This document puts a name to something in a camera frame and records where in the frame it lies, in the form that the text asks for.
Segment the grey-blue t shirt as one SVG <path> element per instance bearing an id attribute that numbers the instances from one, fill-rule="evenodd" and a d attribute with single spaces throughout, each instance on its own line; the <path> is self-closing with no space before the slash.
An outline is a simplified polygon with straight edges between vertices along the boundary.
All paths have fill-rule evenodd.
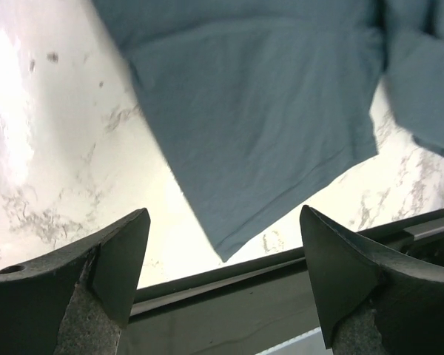
<path id="1" fill-rule="evenodd" d="M 95 1 L 160 149 L 215 252 L 254 236 L 396 122 L 444 157 L 444 1 Z"/>

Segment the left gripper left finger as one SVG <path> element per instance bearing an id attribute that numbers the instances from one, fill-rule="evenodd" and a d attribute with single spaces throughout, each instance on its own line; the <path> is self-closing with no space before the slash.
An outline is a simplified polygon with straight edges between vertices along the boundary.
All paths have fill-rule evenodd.
<path id="1" fill-rule="evenodd" d="M 0 354 L 115 354 L 150 217 L 137 209 L 71 244 L 0 271 Z"/>

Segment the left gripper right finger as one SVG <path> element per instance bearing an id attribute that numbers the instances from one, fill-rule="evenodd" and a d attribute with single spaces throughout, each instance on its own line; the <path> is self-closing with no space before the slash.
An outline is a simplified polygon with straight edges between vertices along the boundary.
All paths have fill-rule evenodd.
<path id="1" fill-rule="evenodd" d="M 354 232 L 300 213 L 325 346 L 334 354 L 444 354 L 444 209 Z"/>

